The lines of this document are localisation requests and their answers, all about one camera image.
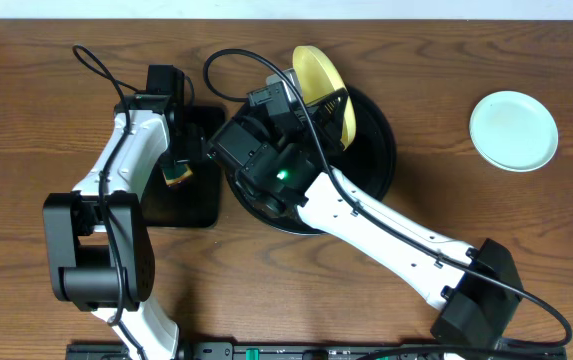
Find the green yellow sponge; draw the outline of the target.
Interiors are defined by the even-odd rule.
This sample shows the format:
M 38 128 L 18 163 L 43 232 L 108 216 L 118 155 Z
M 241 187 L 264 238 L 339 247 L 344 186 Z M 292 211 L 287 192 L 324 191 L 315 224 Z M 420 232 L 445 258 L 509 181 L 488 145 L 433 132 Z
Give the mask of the green yellow sponge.
M 186 163 L 168 163 L 160 166 L 165 184 L 168 187 L 178 186 L 187 181 L 193 172 Z

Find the yellow plate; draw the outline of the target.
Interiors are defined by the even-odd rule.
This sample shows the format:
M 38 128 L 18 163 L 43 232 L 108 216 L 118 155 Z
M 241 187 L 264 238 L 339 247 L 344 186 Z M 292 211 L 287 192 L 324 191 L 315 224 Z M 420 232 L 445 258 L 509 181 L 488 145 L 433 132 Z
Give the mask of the yellow plate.
M 331 94 L 346 90 L 346 86 L 331 60 L 317 47 L 297 46 L 292 56 L 301 94 L 306 104 Z M 348 148 L 356 135 L 357 125 L 351 98 L 347 99 L 341 131 L 341 143 Z

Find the mint plate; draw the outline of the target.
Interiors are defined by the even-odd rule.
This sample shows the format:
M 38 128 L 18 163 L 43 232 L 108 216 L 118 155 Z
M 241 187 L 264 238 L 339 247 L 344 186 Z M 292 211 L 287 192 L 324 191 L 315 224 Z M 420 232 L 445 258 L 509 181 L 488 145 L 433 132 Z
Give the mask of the mint plate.
M 540 169 L 555 156 L 559 131 L 553 115 L 537 99 L 517 91 L 498 91 L 473 108 L 469 135 L 476 151 L 502 170 Z

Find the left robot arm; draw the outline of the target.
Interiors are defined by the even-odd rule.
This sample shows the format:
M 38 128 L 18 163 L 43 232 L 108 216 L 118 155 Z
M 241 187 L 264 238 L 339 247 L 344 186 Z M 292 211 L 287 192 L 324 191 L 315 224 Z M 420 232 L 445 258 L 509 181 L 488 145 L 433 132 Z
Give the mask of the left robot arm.
M 104 321 L 128 359 L 180 353 L 180 328 L 153 293 L 155 259 L 141 202 L 156 168 L 173 187 L 204 157 L 202 130 L 185 120 L 185 80 L 172 65 L 149 66 L 145 89 L 120 97 L 112 135 L 92 169 L 43 205 L 55 297 Z

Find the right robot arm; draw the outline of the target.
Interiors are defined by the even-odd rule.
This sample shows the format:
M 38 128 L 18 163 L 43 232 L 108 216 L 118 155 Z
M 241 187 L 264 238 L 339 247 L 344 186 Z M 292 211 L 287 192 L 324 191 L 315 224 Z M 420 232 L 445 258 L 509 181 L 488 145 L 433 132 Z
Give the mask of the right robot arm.
M 444 345 L 497 349 L 521 301 L 510 252 L 435 233 L 354 184 L 334 161 L 352 109 L 344 88 L 300 102 L 283 84 L 249 93 L 210 139 L 208 154 L 249 208 L 298 222 L 354 246 L 408 283 L 439 316 Z

